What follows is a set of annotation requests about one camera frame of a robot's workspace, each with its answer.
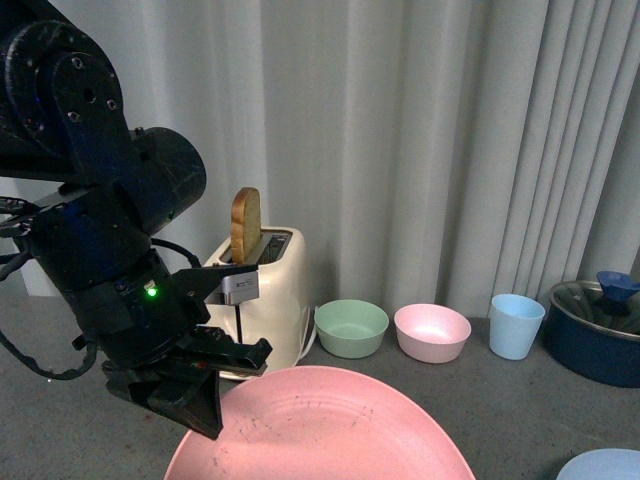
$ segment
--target toaster slot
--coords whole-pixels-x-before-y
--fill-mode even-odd
[[[284,230],[263,230],[260,244],[247,259],[248,264],[267,265],[280,260],[291,241],[291,232]],[[231,263],[231,248],[227,248],[220,257],[223,263]]]

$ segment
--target robotic arm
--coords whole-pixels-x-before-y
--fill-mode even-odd
[[[0,197],[11,215],[0,237],[19,251],[0,258],[0,281],[35,259],[76,315],[73,345],[86,358],[55,374],[1,343],[62,380],[88,370],[100,348],[112,394],[215,439],[219,370],[261,374],[271,346],[204,326],[205,299],[223,303],[257,266],[193,262],[170,274],[151,237],[202,195],[200,156],[174,131],[128,130],[109,59],[49,3],[0,0],[0,12],[0,176],[63,183],[35,202]]]

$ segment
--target green bowl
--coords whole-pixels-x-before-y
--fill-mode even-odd
[[[389,317],[362,300],[335,300],[318,309],[315,324],[320,343],[329,353],[363,358],[380,348]]]

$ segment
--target pink plate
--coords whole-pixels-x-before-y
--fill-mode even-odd
[[[268,373],[227,393],[222,412],[218,440],[188,432],[165,480],[474,480],[424,410],[349,370]]]

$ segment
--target pink bowl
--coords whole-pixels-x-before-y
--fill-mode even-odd
[[[450,362],[471,335],[469,320],[440,305],[408,305],[396,312],[394,321],[400,348],[421,362]]]

